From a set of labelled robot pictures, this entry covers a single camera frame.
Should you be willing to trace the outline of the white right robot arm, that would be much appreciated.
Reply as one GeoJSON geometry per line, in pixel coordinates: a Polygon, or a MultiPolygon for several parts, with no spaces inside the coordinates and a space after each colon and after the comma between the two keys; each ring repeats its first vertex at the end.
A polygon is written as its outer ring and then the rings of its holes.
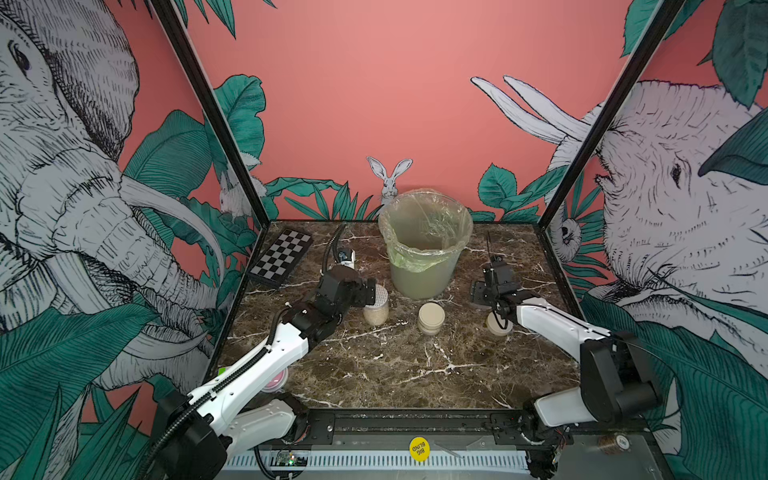
{"type": "Polygon", "coordinates": [[[617,423],[661,405],[651,354],[634,334],[592,325],[553,306],[523,288],[499,256],[483,266],[483,275],[472,284],[473,303],[490,307],[499,326],[535,332],[579,365],[577,387],[533,402],[540,426],[617,423]]]}

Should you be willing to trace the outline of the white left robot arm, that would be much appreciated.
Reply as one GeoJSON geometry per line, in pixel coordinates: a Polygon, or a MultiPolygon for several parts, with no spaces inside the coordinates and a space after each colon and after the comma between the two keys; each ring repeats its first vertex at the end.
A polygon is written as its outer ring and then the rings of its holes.
{"type": "Polygon", "coordinates": [[[291,396],[279,395],[254,410],[247,404],[331,336],[350,308],[371,306],[375,299],[375,279],[344,265],[324,272],[314,293],[279,310],[267,338],[223,374],[161,399],[135,478],[213,479],[232,456],[289,433],[302,436],[302,406],[291,396]]]}

